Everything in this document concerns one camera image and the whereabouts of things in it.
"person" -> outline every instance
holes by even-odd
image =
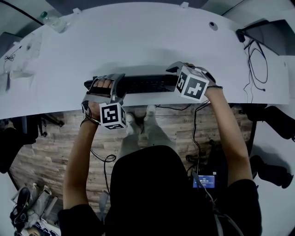
[[[110,80],[95,86],[111,88]],[[228,164],[228,188],[218,198],[218,210],[228,215],[244,236],[261,235],[258,192],[252,180],[245,141],[225,97],[217,86],[205,93],[214,110]],[[99,120],[99,104],[89,102]],[[155,106],[144,118],[148,147],[138,146],[140,128],[126,115],[127,133],[111,176],[111,208],[103,224],[89,206],[86,181],[90,148],[98,126],[81,125],[65,172],[63,203],[59,212],[62,236],[67,235],[218,235],[212,202],[195,198],[192,184],[176,153],[175,144],[157,125]],[[241,235],[220,217],[223,235]]]

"gray pants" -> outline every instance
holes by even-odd
[[[148,138],[148,147],[164,145],[169,146],[174,151],[176,151],[175,143],[172,142],[167,134],[165,134],[165,132],[158,126],[155,116],[145,118],[144,129]],[[118,153],[118,159],[140,150],[140,147],[138,146],[138,140],[139,134],[128,134],[122,141]]]

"leg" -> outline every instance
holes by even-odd
[[[149,105],[147,107],[147,114],[144,118],[145,133],[148,138],[148,147],[150,146],[169,146],[176,151],[175,143],[165,134],[165,132],[158,126],[156,121],[156,107]]]
[[[138,146],[138,139],[140,135],[140,128],[135,123],[135,119],[132,114],[126,114],[127,122],[127,136],[123,139],[119,153],[118,159],[124,157],[130,153],[140,150]]]

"white desk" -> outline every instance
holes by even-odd
[[[218,26],[217,31],[209,27],[210,22]],[[40,56],[26,68],[35,72],[31,88],[12,85],[0,97],[0,118],[80,109],[87,91],[83,83],[93,75],[166,74],[167,66],[179,60],[209,70],[218,85],[224,87],[228,102],[246,103],[243,88],[248,83],[247,56],[235,35],[238,28],[242,27],[204,10],[161,3],[123,3],[88,9],[63,34],[42,26],[36,30],[43,37]],[[263,49],[269,78],[265,92],[253,88],[253,103],[287,104],[289,77],[285,57]],[[21,52],[16,56],[21,59]],[[252,62],[256,76],[263,77],[266,68],[262,57],[253,56]],[[173,93],[128,94],[124,99],[125,106],[191,102]]]

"white cube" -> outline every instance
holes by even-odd
[[[126,114],[120,103],[100,104],[100,124],[109,130],[126,127]]]
[[[201,101],[208,84],[209,80],[201,70],[183,66],[174,92],[183,98]]]

